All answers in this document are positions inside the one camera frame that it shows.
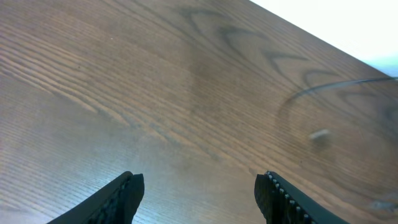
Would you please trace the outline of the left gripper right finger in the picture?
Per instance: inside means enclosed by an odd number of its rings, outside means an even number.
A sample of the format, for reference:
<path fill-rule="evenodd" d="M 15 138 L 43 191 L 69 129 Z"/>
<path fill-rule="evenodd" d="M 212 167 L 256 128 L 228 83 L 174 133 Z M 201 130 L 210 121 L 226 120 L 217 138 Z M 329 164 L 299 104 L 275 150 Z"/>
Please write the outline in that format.
<path fill-rule="evenodd" d="M 273 171 L 258 174 L 254 197 L 269 224 L 346 224 Z"/>

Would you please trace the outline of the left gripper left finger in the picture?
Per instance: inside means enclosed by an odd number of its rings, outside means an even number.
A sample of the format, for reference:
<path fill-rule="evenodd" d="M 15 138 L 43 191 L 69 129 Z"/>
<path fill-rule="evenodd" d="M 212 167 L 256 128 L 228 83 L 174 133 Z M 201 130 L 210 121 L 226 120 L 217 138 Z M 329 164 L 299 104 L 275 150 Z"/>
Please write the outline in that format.
<path fill-rule="evenodd" d="M 131 224 L 144 189 L 144 176 L 126 171 L 49 224 Z"/>

